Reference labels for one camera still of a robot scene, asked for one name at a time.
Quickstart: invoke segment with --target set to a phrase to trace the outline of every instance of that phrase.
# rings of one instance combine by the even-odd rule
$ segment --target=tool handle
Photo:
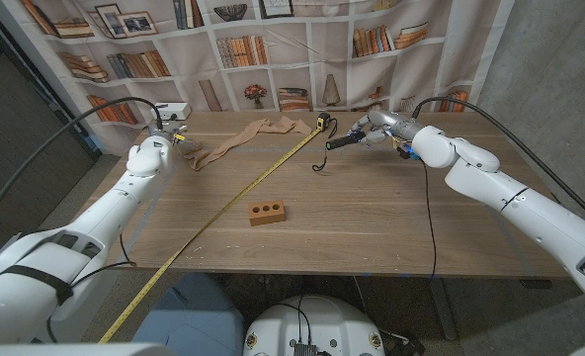
[[[343,147],[346,144],[358,143],[365,137],[364,132],[351,133],[343,137],[335,138],[325,142],[325,148],[328,150]]]

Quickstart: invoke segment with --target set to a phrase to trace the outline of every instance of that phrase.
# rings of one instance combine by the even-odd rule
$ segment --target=wooden table
[[[314,128],[318,113],[289,113]],[[282,113],[193,113],[189,138],[213,149],[250,122]],[[333,113],[335,137],[344,135],[361,113]],[[461,136],[501,160],[501,169],[549,196],[522,157],[477,114],[422,114],[418,121]],[[320,133],[214,222],[172,265],[207,272],[428,276],[434,253],[427,217],[425,175],[420,161],[404,160],[386,142],[329,151]],[[159,268],[231,198],[304,138],[301,133],[259,133],[220,160],[196,172],[182,157],[160,199],[136,213],[124,233],[138,268]],[[125,171],[125,157],[87,206]],[[441,277],[564,277],[554,260],[498,213],[453,191],[449,169],[429,168],[436,275]],[[248,204],[283,199],[287,221],[251,226]],[[110,262],[121,250],[114,246]]]

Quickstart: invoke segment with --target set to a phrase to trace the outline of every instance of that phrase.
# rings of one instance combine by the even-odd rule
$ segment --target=white robot body
[[[253,321],[246,333],[244,356],[305,355],[303,352],[309,350],[308,344],[316,346],[314,355],[317,351],[332,356],[384,355],[380,333],[374,323],[356,308],[331,297],[304,296],[301,300],[300,309],[310,325],[312,339],[308,342],[308,324],[295,309],[299,298],[282,301]],[[295,351],[299,342],[299,323],[302,345],[298,345]]]

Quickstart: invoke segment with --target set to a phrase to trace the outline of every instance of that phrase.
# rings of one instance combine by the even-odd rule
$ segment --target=table leg
[[[449,306],[449,297],[444,286],[444,280],[442,278],[434,278],[429,283],[429,289],[431,290],[433,303],[435,303],[435,309],[438,312],[444,337],[450,341],[457,339],[458,331],[455,328],[455,321],[453,320],[453,314]]]

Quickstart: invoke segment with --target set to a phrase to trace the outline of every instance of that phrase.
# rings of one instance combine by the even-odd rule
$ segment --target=brick
[[[286,212],[284,211],[283,200],[249,204],[249,222],[251,222],[251,226],[285,221]]]

